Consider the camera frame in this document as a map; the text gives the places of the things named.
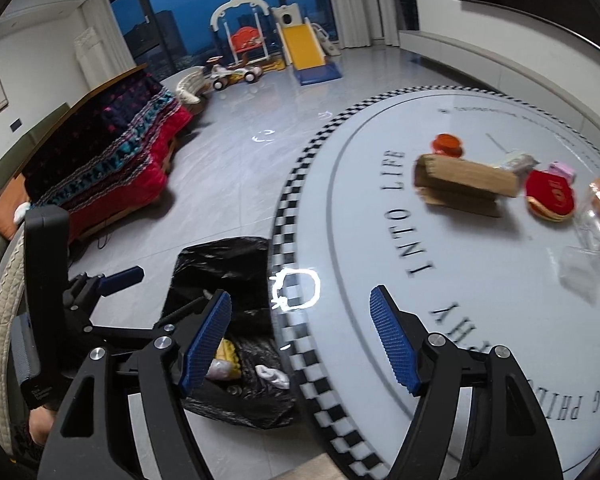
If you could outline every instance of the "black trash bag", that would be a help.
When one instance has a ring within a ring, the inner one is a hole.
[[[226,238],[188,247],[179,254],[162,317],[215,292],[231,295],[232,320],[225,338],[235,345],[242,377],[236,381],[206,380],[182,401],[185,409],[231,424],[268,430],[289,426],[295,398],[256,374],[256,365],[282,370],[276,351],[267,291],[264,238]]]

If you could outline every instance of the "orange round container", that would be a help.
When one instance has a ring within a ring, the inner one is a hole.
[[[439,134],[436,136],[431,143],[431,148],[436,155],[446,155],[454,158],[460,158],[464,153],[460,139],[451,134]]]

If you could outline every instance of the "black and white checkered pattern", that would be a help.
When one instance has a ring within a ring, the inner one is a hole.
[[[280,272],[285,267],[297,268],[296,264],[296,218],[302,186],[306,174],[311,167],[318,150],[331,134],[350,117],[359,111],[391,97],[421,92],[427,90],[463,90],[481,94],[493,95],[525,105],[536,110],[562,126],[571,130],[600,155],[589,140],[568,124],[546,113],[545,111],[497,92],[469,87],[458,86],[416,86],[386,92],[350,106],[343,113],[333,118],[310,140],[308,146],[302,150],[302,155],[296,160],[285,183],[280,196],[280,203],[276,212],[272,236],[272,251],[270,252],[270,271],[273,274]],[[298,275],[289,274],[285,277],[282,294],[287,298],[289,307],[299,306],[304,303]],[[315,345],[307,324],[306,314],[302,310],[289,310],[280,312],[276,325],[282,335],[283,348],[288,358],[296,391],[304,397],[305,408],[314,416],[321,436],[331,443],[330,456],[333,461],[347,474],[349,478],[362,477],[366,480],[379,480],[385,478],[391,467],[382,462],[371,445],[360,435],[355,422],[347,415],[340,402],[337,392],[331,387],[326,369],[321,364]]]

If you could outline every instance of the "toy car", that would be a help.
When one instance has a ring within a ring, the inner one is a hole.
[[[247,83],[255,83],[262,77],[263,71],[259,66],[240,67],[229,69],[219,64],[222,56],[210,58],[207,62],[212,64],[211,85],[215,90],[221,91],[229,85],[237,83],[244,79]]]

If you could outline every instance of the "round table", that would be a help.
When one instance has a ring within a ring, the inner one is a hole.
[[[554,436],[564,478],[600,446],[600,290],[587,302],[558,279],[572,222],[532,216],[524,193],[501,218],[427,206],[413,165],[437,134],[492,165],[520,149],[576,170],[582,197],[600,176],[600,135],[587,138],[517,99],[469,88],[388,92],[334,118],[304,149],[272,233],[276,337],[301,405],[350,478],[384,478],[417,399],[395,380],[369,314],[387,287],[401,310],[461,348],[511,349]],[[461,391],[443,478],[458,469],[470,407]]]

